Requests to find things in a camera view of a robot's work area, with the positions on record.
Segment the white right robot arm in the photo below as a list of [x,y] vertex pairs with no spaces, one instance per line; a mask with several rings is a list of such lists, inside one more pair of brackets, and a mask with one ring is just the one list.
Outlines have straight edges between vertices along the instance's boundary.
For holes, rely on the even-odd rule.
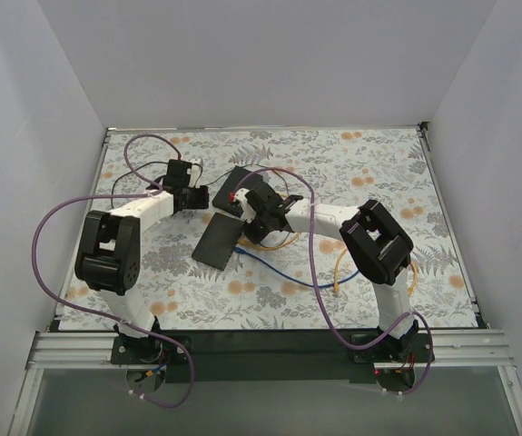
[[269,233],[311,233],[344,242],[358,272],[371,282],[379,312],[379,338],[405,350],[418,333],[407,284],[413,242],[378,201],[362,206],[317,204],[300,195],[282,199],[240,189],[244,234],[254,243]]

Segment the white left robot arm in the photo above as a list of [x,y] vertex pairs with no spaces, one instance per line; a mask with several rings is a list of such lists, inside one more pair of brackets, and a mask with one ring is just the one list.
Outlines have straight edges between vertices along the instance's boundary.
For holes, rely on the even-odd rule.
[[118,318],[114,329],[126,351],[141,362],[154,362],[162,343],[150,332],[159,323],[133,287],[141,271],[141,244],[145,231],[184,209],[209,207],[206,186],[148,191],[142,198],[109,212],[91,211],[84,219],[75,260],[75,275],[99,292]]

